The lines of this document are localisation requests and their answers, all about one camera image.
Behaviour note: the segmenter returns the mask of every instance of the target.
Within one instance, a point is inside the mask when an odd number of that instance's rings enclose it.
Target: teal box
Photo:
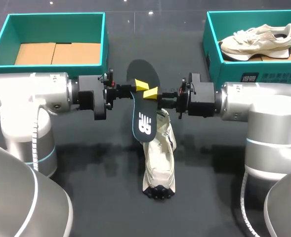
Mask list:
[[[15,65],[22,43],[100,43],[99,64]],[[0,32],[0,73],[66,72],[101,75],[108,69],[104,12],[9,14]]]
[[[209,11],[203,47],[210,79],[216,89],[226,81],[274,82],[291,84],[291,61],[225,62],[218,42],[234,32],[264,24],[278,27],[291,23],[291,10]]]

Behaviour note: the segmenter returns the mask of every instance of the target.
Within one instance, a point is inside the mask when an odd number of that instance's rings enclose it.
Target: cardboard box bottom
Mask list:
[[[99,64],[99,43],[22,43],[15,65]]]

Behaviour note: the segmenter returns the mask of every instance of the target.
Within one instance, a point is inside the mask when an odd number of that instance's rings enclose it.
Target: sneaker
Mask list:
[[[169,114],[157,111],[155,139],[143,144],[145,173],[143,193],[149,198],[165,199],[175,194],[174,155],[176,141]]]
[[[262,25],[238,31],[219,43],[222,53],[233,60],[247,61],[256,54],[271,58],[289,58],[291,24],[285,27]]]

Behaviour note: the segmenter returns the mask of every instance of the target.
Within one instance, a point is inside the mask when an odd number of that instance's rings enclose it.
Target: glossy floor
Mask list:
[[[172,88],[189,72],[208,77],[200,45],[207,10],[288,8],[291,0],[0,0],[0,29],[13,12],[106,11],[115,80],[124,81],[130,61],[142,58],[157,70],[162,87]],[[72,236],[242,236],[247,124],[186,115],[179,120],[170,111],[176,195],[154,201],[141,192],[144,155],[131,136],[132,107],[132,101],[116,100],[106,121],[94,121],[90,111],[52,118],[59,154],[53,179],[72,199]],[[268,184],[251,180],[250,186],[247,213],[268,237],[262,212]]]

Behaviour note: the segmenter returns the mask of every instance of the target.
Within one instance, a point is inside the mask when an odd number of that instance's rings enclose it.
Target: shoe box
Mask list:
[[[9,14],[0,32],[0,73],[101,75],[108,69],[105,22],[103,12]]]
[[[218,44],[240,30],[264,24],[280,27],[289,23],[291,10],[207,12],[203,49],[210,79],[216,89],[220,89],[226,81],[291,84],[291,54],[288,59],[258,55],[248,61],[233,62],[223,58]]]

